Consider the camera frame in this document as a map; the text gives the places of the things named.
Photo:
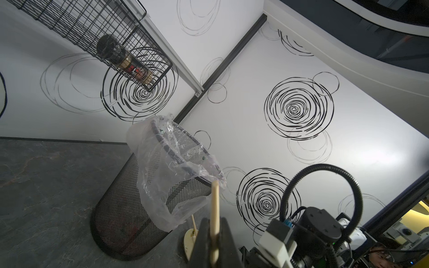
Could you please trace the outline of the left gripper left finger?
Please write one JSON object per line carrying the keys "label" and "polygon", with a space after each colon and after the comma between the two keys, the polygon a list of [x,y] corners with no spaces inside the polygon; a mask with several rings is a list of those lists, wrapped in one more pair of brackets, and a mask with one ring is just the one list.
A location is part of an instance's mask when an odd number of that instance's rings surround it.
{"label": "left gripper left finger", "polygon": [[210,220],[203,218],[196,238],[188,268],[210,268],[211,236]]}

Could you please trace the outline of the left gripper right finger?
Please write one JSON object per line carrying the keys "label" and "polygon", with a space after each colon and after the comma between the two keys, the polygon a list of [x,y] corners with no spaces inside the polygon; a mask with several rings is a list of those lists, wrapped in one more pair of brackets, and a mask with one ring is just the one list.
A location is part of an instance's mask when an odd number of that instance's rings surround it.
{"label": "left gripper right finger", "polygon": [[220,220],[219,268],[242,268],[238,248],[226,218]]}

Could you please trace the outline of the bamboo chopsticks pair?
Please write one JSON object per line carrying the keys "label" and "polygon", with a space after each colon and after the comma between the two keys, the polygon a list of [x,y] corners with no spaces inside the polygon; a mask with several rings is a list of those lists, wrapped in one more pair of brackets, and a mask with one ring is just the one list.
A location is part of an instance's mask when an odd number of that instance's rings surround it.
{"label": "bamboo chopsticks pair", "polygon": [[193,223],[193,236],[196,237],[198,235],[198,230],[197,230],[197,225],[193,214],[191,215],[191,219]]}

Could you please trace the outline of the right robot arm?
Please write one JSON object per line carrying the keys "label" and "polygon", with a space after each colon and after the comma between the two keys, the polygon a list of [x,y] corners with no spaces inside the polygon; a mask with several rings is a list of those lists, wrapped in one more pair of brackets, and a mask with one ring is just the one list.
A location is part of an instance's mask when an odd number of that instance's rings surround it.
{"label": "right robot arm", "polygon": [[340,242],[351,223],[341,213],[337,218],[326,210],[300,207],[299,217],[280,221],[273,219],[251,250],[240,249],[246,268],[328,268],[334,261],[336,268],[351,268],[376,240],[360,228],[355,228],[344,242]]}

